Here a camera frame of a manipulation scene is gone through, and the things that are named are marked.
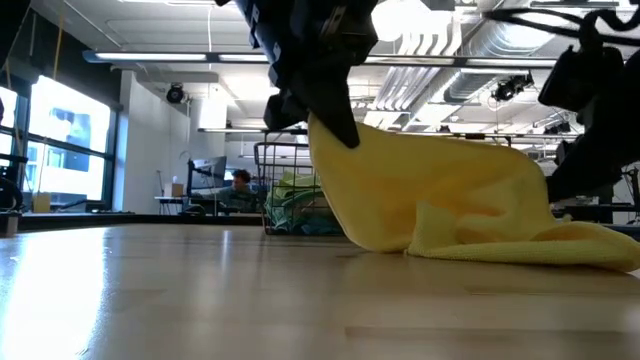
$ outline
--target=person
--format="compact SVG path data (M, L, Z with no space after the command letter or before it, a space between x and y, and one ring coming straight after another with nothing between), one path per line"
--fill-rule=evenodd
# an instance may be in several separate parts
M237 209L239 212L255 212L257 197L249 187L251 174L247 170L236 170L232 175L231 186L218 191L216 198L227 207Z

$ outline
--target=wire basket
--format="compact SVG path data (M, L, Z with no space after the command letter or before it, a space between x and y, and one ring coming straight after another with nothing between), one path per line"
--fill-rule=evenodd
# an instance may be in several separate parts
M254 157L267 235L344 235L311 165L308 144L259 142Z

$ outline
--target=yellow microfiber cloth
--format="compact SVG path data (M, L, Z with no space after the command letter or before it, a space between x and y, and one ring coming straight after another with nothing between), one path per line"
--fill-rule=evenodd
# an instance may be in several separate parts
M640 268L640 244L603 226L557 222L544 175L523 153L357 124L348 149L311 115L311 159L347 237L434 259Z

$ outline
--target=glass window pane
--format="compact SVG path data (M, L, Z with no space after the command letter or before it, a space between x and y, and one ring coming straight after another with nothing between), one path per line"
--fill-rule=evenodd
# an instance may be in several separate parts
M0 154L11 155L13 137L7 134L0 134ZM9 160L0 159L0 166L9 166Z
M0 125L13 127L16 121L16 104L18 103L18 94L9 89L0 87L0 99L4 105L4 117Z
M102 200L104 159L30 141L22 191L51 193L52 204Z
M29 132L105 152L111 109L40 76L31 89Z

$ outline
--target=ceiling-mounted camera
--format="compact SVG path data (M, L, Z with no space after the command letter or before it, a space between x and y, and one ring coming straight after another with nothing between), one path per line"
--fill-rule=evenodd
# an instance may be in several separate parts
M189 97L182 88L182 83L171 84L171 88L167 91L167 101L170 104L184 104L189 100Z
M514 75L506 81L499 81L498 88L491 93L491 97L496 101L509 101L530 86L533 86L533 76L531 76L531 73L527 75Z

